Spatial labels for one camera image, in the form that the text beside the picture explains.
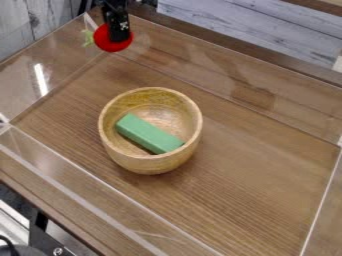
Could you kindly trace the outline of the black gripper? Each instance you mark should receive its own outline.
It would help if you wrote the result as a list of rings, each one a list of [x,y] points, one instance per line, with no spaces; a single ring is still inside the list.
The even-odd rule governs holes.
[[[122,42],[129,37],[129,20],[126,0],[101,0],[105,12],[105,24],[108,26],[109,40],[114,43]]]

